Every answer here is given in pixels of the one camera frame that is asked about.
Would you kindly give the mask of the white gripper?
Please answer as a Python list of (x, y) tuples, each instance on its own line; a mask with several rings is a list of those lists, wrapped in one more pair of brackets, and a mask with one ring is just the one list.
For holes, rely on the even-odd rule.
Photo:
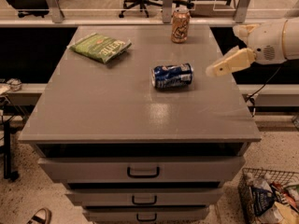
[(234, 35), (250, 49), (234, 47), (222, 58), (206, 68), (208, 77), (221, 77), (250, 67), (252, 63), (284, 63), (284, 31), (287, 20), (280, 19), (262, 24), (236, 25)]

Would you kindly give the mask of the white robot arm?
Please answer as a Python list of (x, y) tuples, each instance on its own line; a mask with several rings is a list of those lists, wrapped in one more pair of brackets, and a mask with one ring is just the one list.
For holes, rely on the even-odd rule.
[(249, 68), (253, 63), (280, 64), (299, 58), (299, 18), (282, 18), (233, 27), (234, 35), (246, 44), (233, 47), (206, 68), (209, 77), (221, 77)]

